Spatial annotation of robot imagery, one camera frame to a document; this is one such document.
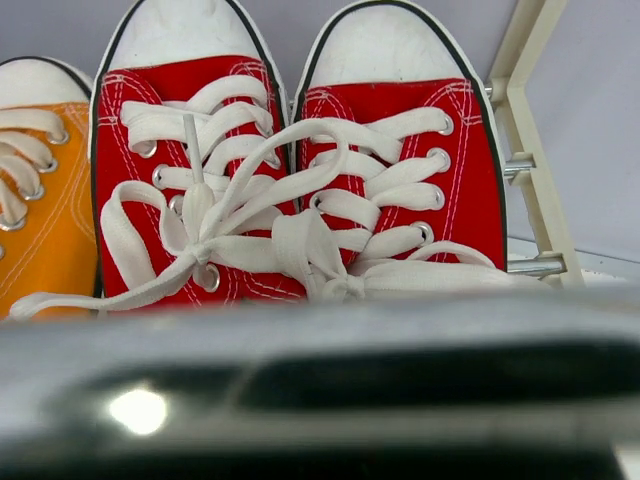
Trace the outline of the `red canvas sneaker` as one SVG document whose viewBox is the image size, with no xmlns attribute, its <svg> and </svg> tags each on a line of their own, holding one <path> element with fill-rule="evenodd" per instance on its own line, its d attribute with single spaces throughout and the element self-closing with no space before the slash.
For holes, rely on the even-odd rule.
<svg viewBox="0 0 640 480">
<path fill-rule="evenodd" d="M 238 2 L 135 3 L 91 110 L 103 290 L 34 293 L 11 318 L 306 297 L 295 203 L 337 176 L 348 146 L 325 120 L 286 121 L 281 77 Z"/>
<path fill-rule="evenodd" d="M 317 179 L 274 231 L 313 302 L 538 289 L 507 270 L 503 160 L 482 82 L 450 32 L 409 1 L 358 1 L 322 27 L 292 123 L 328 123 L 292 152 Z"/>
</svg>

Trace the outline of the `cream metal shoe shelf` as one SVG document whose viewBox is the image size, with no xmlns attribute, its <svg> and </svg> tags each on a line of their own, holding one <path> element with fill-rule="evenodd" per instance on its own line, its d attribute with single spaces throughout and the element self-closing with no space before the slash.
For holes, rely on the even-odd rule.
<svg viewBox="0 0 640 480">
<path fill-rule="evenodd" d="M 517 275 L 541 287 L 8 315 L 1 475 L 623 478 L 637 293 Z"/>
</svg>

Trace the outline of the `orange canvas sneaker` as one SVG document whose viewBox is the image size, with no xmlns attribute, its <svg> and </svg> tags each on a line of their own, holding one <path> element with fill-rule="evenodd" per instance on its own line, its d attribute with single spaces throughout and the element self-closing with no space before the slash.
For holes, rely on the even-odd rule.
<svg viewBox="0 0 640 480">
<path fill-rule="evenodd" d="M 56 59 L 1 64 L 1 316 L 39 292 L 101 292 L 88 159 L 93 80 Z"/>
</svg>

